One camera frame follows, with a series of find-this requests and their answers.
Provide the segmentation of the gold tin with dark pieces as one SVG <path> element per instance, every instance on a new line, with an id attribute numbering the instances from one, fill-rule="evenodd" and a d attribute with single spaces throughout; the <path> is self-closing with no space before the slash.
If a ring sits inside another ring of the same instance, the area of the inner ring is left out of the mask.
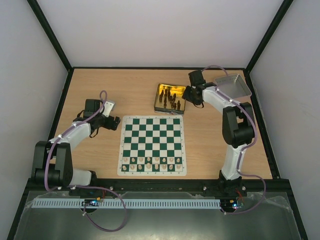
<path id="1" fill-rule="evenodd" d="M 156 89 L 153 109 L 156 113 L 183 116 L 186 100 L 182 98 L 185 86 L 159 83 Z"/>

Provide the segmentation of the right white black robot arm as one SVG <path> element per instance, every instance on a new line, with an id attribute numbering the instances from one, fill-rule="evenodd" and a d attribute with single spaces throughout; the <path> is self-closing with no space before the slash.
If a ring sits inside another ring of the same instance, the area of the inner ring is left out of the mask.
<path id="1" fill-rule="evenodd" d="M 245 153 L 257 141 L 252 105 L 232 99 L 214 83 L 187 86 L 182 98 L 195 106 L 208 103 L 222 114 L 222 137 L 227 150 L 217 189 L 223 196 L 234 195 L 242 188 L 241 168 Z"/>

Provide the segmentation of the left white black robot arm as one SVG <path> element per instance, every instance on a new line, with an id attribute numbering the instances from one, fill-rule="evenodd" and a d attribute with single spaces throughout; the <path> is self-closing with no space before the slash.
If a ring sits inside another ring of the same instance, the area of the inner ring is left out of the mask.
<path id="1" fill-rule="evenodd" d="M 39 141 L 34 148 L 31 179 L 44 184 L 50 192 L 62 187 L 89 186 L 90 170 L 73 166 L 72 151 L 86 138 L 94 138 L 100 128 L 115 131 L 121 119 L 110 115 L 115 107 L 111 100 L 87 99 L 71 126 L 48 141 Z"/>

